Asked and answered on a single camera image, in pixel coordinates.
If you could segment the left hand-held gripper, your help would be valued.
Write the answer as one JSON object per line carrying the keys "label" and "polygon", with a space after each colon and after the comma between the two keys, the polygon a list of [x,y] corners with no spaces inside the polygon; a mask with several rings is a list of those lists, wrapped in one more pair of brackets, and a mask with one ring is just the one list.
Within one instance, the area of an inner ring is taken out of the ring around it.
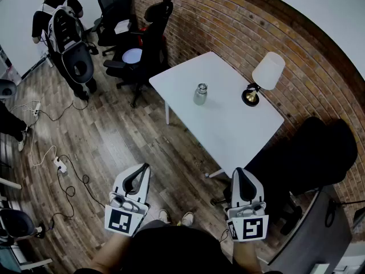
{"label": "left hand-held gripper", "polygon": [[145,203],[151,169],[148,163],[137,164],[118,174],[110,203],[105,206],[105,229],[125,236],[133,236],[149,210]]}

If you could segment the white round plate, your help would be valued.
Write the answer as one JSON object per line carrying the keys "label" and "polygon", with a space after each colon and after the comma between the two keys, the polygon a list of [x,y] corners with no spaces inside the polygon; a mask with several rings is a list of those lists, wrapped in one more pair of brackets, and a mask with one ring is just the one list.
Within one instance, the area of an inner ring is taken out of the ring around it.
{"label": "white round plate", "polygon": [[122,55],[122,61],[127,64],[136,64],[140,62],[142,52],[140,48],[129,49]]}

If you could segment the person's grey trousers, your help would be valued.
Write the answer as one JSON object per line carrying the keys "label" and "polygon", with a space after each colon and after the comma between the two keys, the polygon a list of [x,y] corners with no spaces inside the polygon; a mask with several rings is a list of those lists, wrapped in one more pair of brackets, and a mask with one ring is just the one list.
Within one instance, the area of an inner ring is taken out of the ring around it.
{"label": "person's grey trousers", "polygon": [[147,223],[146,225],[140,227],[138,229],[138,232],[146,230],[146,229],[152,229],[152,228],[161,228],[161,227],[169,227],[171,226],[170,223],[165,223],[161,220],[152,220],[149,223]]}

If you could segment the person's left forearm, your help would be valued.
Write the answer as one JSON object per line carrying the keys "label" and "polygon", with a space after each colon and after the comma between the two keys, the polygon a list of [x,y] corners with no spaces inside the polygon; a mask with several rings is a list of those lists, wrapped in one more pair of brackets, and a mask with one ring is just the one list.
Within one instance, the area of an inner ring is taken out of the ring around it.
{"label": "person's left forearm", "polygon": [[119,233],[113,234],[91,260],[88,268],[99,271],[102,274],[113,274],[119,271],[127,257],[131,241],[132,238],[130,236]]}

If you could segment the person's black shirt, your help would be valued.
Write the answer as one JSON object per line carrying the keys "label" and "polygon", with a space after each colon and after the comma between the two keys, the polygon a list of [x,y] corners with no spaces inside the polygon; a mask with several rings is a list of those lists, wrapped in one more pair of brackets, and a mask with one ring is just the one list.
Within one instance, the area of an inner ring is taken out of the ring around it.
{"label": "person's black shirt", "polygon": [[[113,274],[239,274],[209,232],[194,227],[146,229],[131,237],[122,268]],[[74,274],[102,274],[88,266]]]}

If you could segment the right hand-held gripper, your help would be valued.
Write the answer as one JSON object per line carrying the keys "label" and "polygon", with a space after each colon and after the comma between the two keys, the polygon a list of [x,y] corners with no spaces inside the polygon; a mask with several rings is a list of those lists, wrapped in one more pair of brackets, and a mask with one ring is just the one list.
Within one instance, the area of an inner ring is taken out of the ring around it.
{"label": "right hand-held gripper", "polygon": [[226,224],[232,240],[265,239],[269,215],[265,214],[266,203],[263,202],[261,182],[251,172],[237,167],[232,175],[231,192],[232,208],[227,211]]}

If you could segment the black mesh office chair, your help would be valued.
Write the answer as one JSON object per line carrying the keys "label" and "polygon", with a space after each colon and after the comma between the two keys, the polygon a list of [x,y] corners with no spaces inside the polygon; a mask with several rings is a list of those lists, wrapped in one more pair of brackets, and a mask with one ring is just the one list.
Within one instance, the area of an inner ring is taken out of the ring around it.
{"label": "black mesh office chair", "polygon": [[118,34],[115,27],[119,22],[130,23],[128,32],[138,29],[137,18],[133,12],[133,0],[98,0],[102,11],[102,16],[94,22],[92,32],[98,35],[98,45],[109,47],[102,52],[102,56],[115,51],[122,40],[127,37],[127,33]]}

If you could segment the person's right forearm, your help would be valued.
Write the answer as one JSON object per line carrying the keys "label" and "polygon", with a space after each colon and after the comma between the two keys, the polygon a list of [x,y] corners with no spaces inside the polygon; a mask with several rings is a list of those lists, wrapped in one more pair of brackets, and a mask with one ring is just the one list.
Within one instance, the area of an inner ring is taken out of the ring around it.
{"label": "person's right forearm", "polygon": [[239,274],[262,274],[256,249],[252,241],[234,243],[233,266]]}

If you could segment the white flat box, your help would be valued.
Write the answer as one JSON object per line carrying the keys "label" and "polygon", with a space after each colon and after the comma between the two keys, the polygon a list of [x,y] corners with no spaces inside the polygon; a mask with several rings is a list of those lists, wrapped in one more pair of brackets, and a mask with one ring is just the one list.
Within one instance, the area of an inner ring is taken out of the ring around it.
{"label": "white flat box", "polygon": [[130,30],[132,22],[129,19],[120,21],[114,28],[115,34],[126,33]]}

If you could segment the wide black office chair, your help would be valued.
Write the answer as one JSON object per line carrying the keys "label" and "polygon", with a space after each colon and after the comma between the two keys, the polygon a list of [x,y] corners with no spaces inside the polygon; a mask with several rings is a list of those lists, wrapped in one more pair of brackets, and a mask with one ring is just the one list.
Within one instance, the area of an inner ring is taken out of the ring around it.
{"label": "wide black office chair", "polygon": [[290,196],[341,182],[357,156],[355,137],[343,119],[325,124],[312,116],[291,139],[261,150],[244,167],[240,197],[256,192],[248,180],[251,173],[263,186],[269,222],[285,220],[280,232],[288,235],[302,217],[301,207]]}

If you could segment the grey rounded device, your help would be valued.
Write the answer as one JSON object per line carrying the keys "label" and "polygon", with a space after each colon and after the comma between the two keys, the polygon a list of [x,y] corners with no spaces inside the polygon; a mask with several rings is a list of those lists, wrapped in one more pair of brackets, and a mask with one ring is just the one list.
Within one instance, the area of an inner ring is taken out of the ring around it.
{"label": "grey rounded device", "polygon": [[0,100],[8,99],[17,93],[17,85],[7,79],[0,79]]}
{"label": "grey rounded device", "polygon": [[36,227],[23,211],[0,208],[0,244],[14,244],[15,241],[26,239],[38,233]]}

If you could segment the person's right white shoe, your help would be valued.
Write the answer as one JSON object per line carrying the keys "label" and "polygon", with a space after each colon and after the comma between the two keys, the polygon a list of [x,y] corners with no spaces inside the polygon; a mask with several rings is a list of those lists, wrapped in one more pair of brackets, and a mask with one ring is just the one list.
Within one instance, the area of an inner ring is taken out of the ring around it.
{"label": "person's right white shoe", "polygon": [[194,223],[193,212],[187,212],[180,220],[180,224],[186,227],[191,227],[193,223]]}

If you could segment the small metal jar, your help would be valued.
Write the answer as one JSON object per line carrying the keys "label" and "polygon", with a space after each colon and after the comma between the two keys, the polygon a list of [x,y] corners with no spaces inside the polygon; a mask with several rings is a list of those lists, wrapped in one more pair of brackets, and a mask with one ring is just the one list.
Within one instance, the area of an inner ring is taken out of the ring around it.
{"label": "small metal jar", "polygon": [[207,97],[207,91],[197,88],[194,92],[193,101],[196,105],[201,106],[205,103]]}

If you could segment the white shade brass table lamp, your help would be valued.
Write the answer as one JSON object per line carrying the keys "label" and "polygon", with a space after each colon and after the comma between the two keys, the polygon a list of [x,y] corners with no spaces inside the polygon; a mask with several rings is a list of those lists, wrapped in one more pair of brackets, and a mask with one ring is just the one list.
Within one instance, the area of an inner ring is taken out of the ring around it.
{"label": "white shade brass table lamp", "polygon": [[259,103],[259,90],[273,90],[284,68],[284,59],[277,53],[268,52],[252,72],[253,83],[248,84],[243,91],[242,101],[250,107],[257,106]]}

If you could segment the black headrest office chair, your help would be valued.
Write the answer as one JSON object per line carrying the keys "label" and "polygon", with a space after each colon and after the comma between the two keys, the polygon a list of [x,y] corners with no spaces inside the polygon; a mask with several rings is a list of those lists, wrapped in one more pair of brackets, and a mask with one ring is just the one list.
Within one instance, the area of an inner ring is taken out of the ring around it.
{"label": "black headrest office chair", "polygon": [[[134,97],[131,103],[136,106],[136,101],[141,94],[143,86],[149,84],[149,79],[166,70],[167,56],[164,51],[165,41],[163,34],[168,19],[173,12],[173,0],[162,0],[146,9],[144,19],[149,23],[150,43],[148,47],[140,47],[137,35],[139,31],[132,31],[124,40],[112,60],[106,60],[103,66],[107,68],[109,76],[120,78],[116,87],[119,89],[124,85],[135,85]],[[129,49],[140,48],[142,55],[140,62],[127,64],[122,61],[122,55]]]}

